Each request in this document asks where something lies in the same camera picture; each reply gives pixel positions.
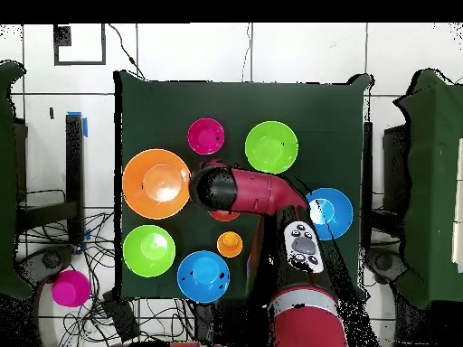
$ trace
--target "blue bowl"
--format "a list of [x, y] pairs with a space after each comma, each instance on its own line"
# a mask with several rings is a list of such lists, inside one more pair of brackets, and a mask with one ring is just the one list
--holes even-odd
[[177, 284], [189, 299], [209, 304], [227, 291], [230, 271], [219, 255], [206, 250], [195, 251], [178, 267]]
[[332, 234], [337, 239], [349, 230], [354, 210], [344, 193], [333, 188], [320, 188], [308, 193], [306, 198], [310, 218], [321, 240], [330, 240]]

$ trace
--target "pink bowl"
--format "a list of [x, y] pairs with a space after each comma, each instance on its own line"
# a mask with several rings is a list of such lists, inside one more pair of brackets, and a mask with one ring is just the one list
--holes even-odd
[[90, 282], [79, 271], [63, 271], [52, 286], [53, 301], [61, 306], [78, 307], [89, 299], [89, 295]]
[[217, 152], [225, 141], [222, 125], [212, 118], [200, 118], [188, 129], [188, 144], [199, 155]]

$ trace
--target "floor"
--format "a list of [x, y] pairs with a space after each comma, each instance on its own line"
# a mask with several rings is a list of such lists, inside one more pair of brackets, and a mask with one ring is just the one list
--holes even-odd
[[[387, 127], [405, 122], [393, 101], [403, 95], [416, 70], [440, 69], [453, 81], [463, 77], [461, 28], [463, 23], [192, 23], [192, 24], [114, 24], [125, 50], [150, 80], [276, 81], [322, 83], [347, 82], [358, 73], [374, 76], [371, 92], [373, 122], [373, 190], [383, 191], [382, 135]], [[29, 127], [27, 148], [28, 191], [65, 189], [64, 116], [80, 111], [88, 119], [84, 138], [85, 214], [95, 216], [87, 229], [95, 228], [113, 211], [114, 172], [114, 84], [112, 71], [137, 69], [121, 49], [115, 30], [105, 25], [106, 65], [55, 66], [52, 25], [0, 25], [0, 60], [21, 62], [27, 70], [12, 88], [16, 115]], [[60, 61], [101, 61], [101, 25], [71, 24], [72, 46], [59, 48]], [[252, 50], [248, 51], [252, 40]], [[381, 194], [373, 196], [374, 207], [382, 204]], [[29, 194], [28, 204], [58, 202], [59, 192]], [[102, 226], [99, 245], [113, 246], [113, 222]], [[39, 249], [36, 233], [24, 236], [18, 257]], [[383, 240], [382, 233], [373, 239]], [[88, 252], [97, 256], [100, 249]], [[103, 256], [96, 273], [105, 292], [114, 286], [113, 260]], [[89, 273], [82, 254], [73, 256], [72, 265]], [[364, 285], [371, 297], [366, 304], [380, 343], [392, 345], [395, 309], [388, 286], [375, 284], [368, 270]], [[169, 300], [138, 300], [132, 303], [141, 328], [148, 334], [171, 332], [183, 327], [176, 317], [175, 303]], [[154, 312], [160, 312], [158, 320]], [[56, 305], [50, 286], [43, 290], [40, 326], [44, 347], [58, 347], [75, 319], [86, 308]], [[114, 334], [106, 325], [105, 334]], [[106, 347], [96, 332], [91, 342], [80, 339], [79, 347]], [[183, 332], [176, 339], [185, 340]], [[111, 339], [110, 344], [120, 339]], [[77, 347], [77, 339], [61, 342], [61, 347]]]

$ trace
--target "green panel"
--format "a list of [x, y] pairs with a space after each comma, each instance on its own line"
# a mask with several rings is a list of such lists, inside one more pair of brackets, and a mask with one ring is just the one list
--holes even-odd
[[16, 151], [14, 142], [13, 107], [8, 93], [10, 87], [24, 75], [24, 69], [16, 62], [0, 63], [0, 164], [2, 187], [0, 188], [0, 293], [15, 298], [28, 298], [31, 287], [16, 275], [13, 260], [16, 246]]
[[[298, 137], [296, 162], [282, 175], [297, 174], [309, 187], [334, 187], [344, 192], [354, 207], [351, 229], [338, 241], [351, 278], [357, 276], [359, 249], [360, 176], [363, 140], [363, 93], [368, 75], [351, 85], [262, 84], [142, 81], [120, 72], [122, 82], [122, 165], [150, 148], [170, 150], [190, 171], [213, 157], [250, 168], [244, 154], [249, 131], [262, 121], [281, 121]], [[198, 118], [217, 119], [225, 129], [225, 143], [215, 155], [200, 156], [187, 144], [189, 126]], [[216, 250], [226, 230], [238, 232], [243, 251], [227, 258], [231, 283], [224, 298], [246, 295], [246, 262], [258, 218], [242, 214], [231, 222], [218, 222], [207, 211], [188, 202], [174, 217], [147, 220], [123, 202], [122, 239], [136, 226], [156, 224], [166, 229], [176, 245], [174, 265], [162, 276], [138, 277], [125, 265], [124, 297], [183, 297], [176, 270], [184, 257], [199, 249]]]
[[457, 193], [458, 141], [463, 137], [463, 87], [424, 70], [400, 101], [411, 121], [411, 201], [404, 257], [411, 267], [396, 282], [414, 305], [462, 301], [463, 275], [451, 262]]

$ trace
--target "small orange bowl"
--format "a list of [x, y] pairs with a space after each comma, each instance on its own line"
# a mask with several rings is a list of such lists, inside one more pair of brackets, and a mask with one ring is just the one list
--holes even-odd
[[190, 171], [176, 154], [149, 149], [133, 157], [122, 174], [127, 205], [142, 217], [161, 220], [188, 202]]
[[217, 249], [224, 257], [236, 257], [242, 251], [242, 239], [234, 231], [225, 231], [217, 239]]

